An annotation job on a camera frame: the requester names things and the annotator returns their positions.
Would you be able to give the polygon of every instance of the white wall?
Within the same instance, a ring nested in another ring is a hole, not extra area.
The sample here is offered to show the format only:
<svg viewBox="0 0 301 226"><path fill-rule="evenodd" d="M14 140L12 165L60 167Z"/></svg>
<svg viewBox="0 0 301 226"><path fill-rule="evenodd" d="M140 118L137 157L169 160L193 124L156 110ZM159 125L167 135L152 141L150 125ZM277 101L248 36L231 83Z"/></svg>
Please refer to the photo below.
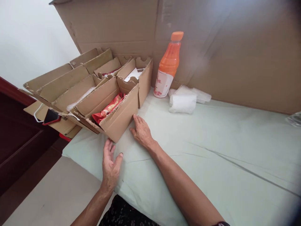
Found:
<svg viewBox="0 0 301 226"><path fill-rule="evenodd" d="M18 88L79 55L50 1L0 1L0 76Z"/></svg>

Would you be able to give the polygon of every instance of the hand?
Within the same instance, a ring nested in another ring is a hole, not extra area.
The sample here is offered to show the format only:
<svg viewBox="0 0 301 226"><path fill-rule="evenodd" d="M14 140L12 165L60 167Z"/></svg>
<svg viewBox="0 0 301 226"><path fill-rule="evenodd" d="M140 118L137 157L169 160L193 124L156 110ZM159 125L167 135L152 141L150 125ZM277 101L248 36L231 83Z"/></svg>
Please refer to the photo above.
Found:
<svg viewBox="0 0 301 226"><path fill-rule="evenodd" d="M151 136L150 128L143 118L140 116L133 115L136 130L130 128L134 138L146 149L149 149L151 144L154 142L154 139Z"/></svg>
<svg viewBox="0 0 301 226"><path fill-rule="evenodd" d="M120 153L114 162L115 145L110 139L106 140L103 148L103 181L100 188L105 192L113 192L117 185L123 153Z"/></svg>

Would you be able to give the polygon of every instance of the orange bottle cap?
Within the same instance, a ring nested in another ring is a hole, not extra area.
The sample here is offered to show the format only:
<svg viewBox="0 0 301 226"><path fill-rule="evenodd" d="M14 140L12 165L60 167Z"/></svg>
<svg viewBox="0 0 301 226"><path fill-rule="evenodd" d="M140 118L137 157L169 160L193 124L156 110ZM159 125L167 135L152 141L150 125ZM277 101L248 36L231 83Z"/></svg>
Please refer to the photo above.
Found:
<svg viewBox="0 0 301 226"><path fill-rule="evenodd" d="M170 38L171 41L180 41L182 40L184 35L183 31L176 31L172 33L172 37Z"/></svg>

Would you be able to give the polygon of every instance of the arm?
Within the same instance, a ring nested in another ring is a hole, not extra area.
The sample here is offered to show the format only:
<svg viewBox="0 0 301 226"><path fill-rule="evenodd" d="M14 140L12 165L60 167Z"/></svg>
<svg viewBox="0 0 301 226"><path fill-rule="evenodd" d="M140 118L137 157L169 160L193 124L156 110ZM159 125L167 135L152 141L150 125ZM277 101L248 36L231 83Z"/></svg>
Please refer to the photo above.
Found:
<svg viewBox="0 0 301 226"><path fill-rule="evenodd" d="M224 221L198 186L152 138L144 119L134 115L134 120L136 130L130 129L134 138L148 150L156 162L174 201L189 225L211 226Z"/></svg>
<svg viewBox="0 0 301 226"><path fill-rule="evenodd" d="M115 145L109 139L103 148L103 181L87 207L76 218L71 226L96 226L119 178L123 154L120 153L114 162Z"/></svg>

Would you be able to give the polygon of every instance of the patterned clothing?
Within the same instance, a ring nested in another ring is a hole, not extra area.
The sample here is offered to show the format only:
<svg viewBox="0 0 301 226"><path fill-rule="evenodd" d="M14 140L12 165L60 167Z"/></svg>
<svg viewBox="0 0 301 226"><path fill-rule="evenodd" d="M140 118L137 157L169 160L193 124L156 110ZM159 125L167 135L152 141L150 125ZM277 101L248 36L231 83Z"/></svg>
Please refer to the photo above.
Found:
<svg viewBox="0 0 301 226"><path fill-rule="evenodd" d="M103 216L99 226L159 226L156 222L131 207L123 198L116 195L109 210ZM220 222L216 226L229 226Z"/></svg>

